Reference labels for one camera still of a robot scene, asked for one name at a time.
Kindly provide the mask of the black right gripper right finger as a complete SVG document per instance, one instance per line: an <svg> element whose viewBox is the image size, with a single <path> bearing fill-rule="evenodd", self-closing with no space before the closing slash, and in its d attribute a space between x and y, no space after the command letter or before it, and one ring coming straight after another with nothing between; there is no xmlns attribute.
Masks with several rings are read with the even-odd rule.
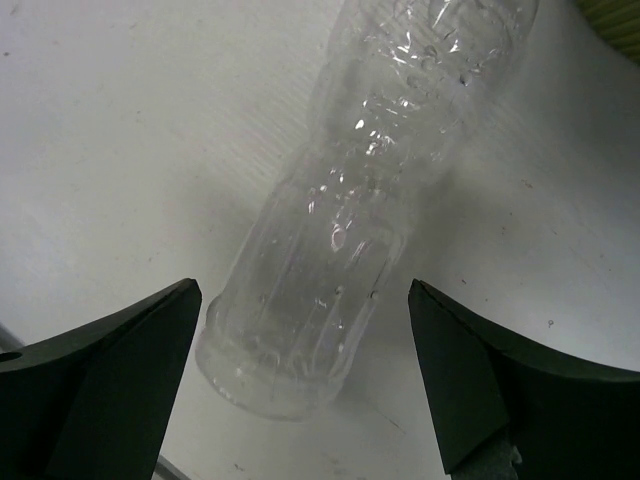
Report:
<svg viewBox="0 0 640 480"><path fill-rule="evenodd" d="M454 479L635 479L639 375L502 327L414 281L411 328Z"/></svg>

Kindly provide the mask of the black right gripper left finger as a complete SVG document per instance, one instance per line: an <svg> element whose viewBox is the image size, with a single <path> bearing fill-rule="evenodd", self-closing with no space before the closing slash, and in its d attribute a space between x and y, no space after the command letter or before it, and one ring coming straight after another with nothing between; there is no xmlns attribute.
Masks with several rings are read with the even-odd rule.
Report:
<svg viewBox="0 0 640 480"><path fill-rule="evenodd" d="M149 479L202 302L183 279L1 355L4 479Z"/></svg>

